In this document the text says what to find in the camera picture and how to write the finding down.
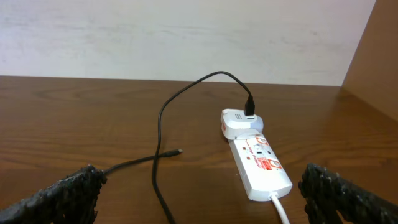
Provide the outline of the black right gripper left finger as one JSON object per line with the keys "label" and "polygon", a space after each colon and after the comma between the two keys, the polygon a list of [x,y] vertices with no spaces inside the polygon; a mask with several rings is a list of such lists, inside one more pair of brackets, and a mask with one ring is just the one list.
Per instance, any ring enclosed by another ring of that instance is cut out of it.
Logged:
{"label": "black right gripper left finger", "polygon": [[106,181],[103,170],[88,165],[1,210],[1,223],[94,223],[98,195]]}

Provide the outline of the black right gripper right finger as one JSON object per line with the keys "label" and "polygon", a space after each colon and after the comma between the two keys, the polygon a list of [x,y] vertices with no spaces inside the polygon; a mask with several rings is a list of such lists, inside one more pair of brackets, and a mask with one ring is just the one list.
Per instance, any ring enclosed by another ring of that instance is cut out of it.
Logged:
{"label": "black right gripper right finger", "polygon": [[397,224],[397,205],[309,163],[298,183],[310,223]]}

